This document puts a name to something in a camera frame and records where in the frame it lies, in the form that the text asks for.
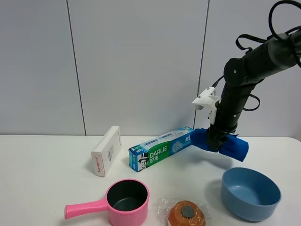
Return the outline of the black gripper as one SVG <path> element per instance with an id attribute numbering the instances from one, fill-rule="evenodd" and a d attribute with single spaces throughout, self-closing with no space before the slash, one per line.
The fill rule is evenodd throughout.
<path id="1" fill-rule="evenodd" d="M 209 151 L 219 152 L 221 146 L 228 140 L 228 134 L 229 132 L 226 130 L 220 130 L 216 126 L 210 126 L 207 129 L 207 144 Z"/>

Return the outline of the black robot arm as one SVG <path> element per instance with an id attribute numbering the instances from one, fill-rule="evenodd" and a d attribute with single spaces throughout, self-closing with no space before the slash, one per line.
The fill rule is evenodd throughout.
<path id="1" fill-rule="evenodd" d="M 231 58 L 224 67 L 225 85 L 220 101 L 214 105 L 216 116 L 207 138 L 209 149 L 213 152 L 217 152 L 225 143 L 226 136 L 236 130 L 238 119 L 242 111 L 247 110 L 245 104 L 255 86 L 265 78 L 297 65 L 301 57 L 299 27 L 281 33 L 279 39 L 273 35 L 266 40 L 248 34 L 239 37 L 260 45 L 255 49 L 244 48 L 236 41 L 238 48 L 246 53 L 241 58 Z"/>

